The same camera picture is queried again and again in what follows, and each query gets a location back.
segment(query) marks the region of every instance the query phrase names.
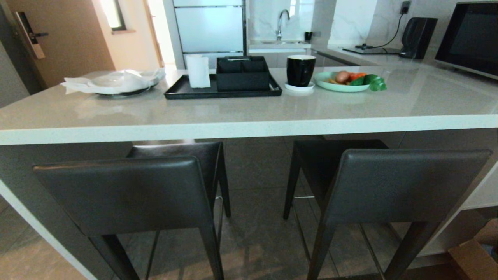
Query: gray leather bar stool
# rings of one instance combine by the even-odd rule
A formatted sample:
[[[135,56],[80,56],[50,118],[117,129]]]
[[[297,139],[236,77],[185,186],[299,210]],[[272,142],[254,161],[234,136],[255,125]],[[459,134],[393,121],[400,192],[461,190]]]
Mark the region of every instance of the gray leather bar stool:
[[[139,277],[117,234],[199,228],[222,280],[213,212],[218,181],[230,216],[223,145],[135,146],[128,158],[37,165],[38,179],[122,280]],[[149,260],[147,276],[152,264]]]
[[[399,279],[490,155],[489,150],[390,150],[379,140],[294,142],[284,219],[301,168],[321,210],[307,279],[318,278],[338,225],[411,222],[385,273],[369,247],[382,278]]]

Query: black speaker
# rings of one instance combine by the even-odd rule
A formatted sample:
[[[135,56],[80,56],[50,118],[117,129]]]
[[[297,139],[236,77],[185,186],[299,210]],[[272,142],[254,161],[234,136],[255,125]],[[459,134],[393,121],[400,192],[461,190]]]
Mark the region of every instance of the black speaker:
[[[401,43],[403,47],[399,56],[422,59],[436,27],[437,18],[412,17],[406,25]]]

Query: green pepper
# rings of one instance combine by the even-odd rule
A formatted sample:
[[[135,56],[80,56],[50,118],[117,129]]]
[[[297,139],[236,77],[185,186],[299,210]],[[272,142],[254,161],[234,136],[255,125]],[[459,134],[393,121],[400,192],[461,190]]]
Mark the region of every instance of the green pepper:
[[[363,84],[369,85],[377,77],[378,76],[376,74],[368,74],[368,75],[364,76]]]
[[[382,90],[386,90],[387,86],[386,86],[383,78],[377,77],[372,82],[370,82],[369,89],[371,91],[382,91]]]
[[[370,85],[369,89],[371,91],[382,91],[387,89],[385,80],[375,74],[366,75],[363,79],[363,84]]]
[[[364,77],[360,77],[354,81],[352,81],[349,85],[350,86],[361,86],[363,84]]]

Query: refrigerator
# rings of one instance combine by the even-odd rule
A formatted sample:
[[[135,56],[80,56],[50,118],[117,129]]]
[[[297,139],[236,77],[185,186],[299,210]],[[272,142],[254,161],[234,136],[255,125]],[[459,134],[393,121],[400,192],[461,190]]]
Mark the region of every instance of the refrigerator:
[[[215,69],[217,57],[244,55],[243,0],[174,0],[173,4],[184,60],[187,54],[202,54]]]

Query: white napkin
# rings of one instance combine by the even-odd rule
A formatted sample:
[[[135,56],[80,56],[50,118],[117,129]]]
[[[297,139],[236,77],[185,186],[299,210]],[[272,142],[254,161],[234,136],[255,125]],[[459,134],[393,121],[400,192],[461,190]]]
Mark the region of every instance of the white napkin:
[[[191,88],[209,88],[208,58],[202,57],[201,54],[189,54],[186,56],[188,78]]]
[[[143,72],[122,70],[95,79],[64,78],[66,82],[61,85],[66,87],[66,94],[75,92],[119,94],[150,88],[165,76],[164,68]]]

